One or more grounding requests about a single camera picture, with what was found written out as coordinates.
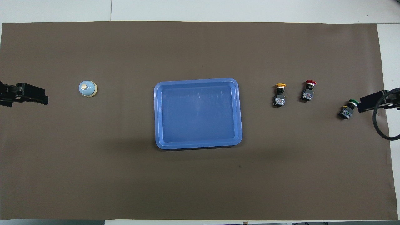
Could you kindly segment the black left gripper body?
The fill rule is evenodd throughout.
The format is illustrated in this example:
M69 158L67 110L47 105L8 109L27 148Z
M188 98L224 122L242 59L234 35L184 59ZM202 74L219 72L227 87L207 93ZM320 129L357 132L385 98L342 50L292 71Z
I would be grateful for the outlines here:
M23 94L22 83L8 85L0 82L0 105L12 107L14 102L24 102L27 97Z

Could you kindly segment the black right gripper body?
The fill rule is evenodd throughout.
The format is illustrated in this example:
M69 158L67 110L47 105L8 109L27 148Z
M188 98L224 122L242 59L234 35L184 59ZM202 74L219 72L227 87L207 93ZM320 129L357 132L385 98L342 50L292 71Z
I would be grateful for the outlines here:
M374 105L374 111L379 108L400 110L400 90L383 90L378 92L378 99Z

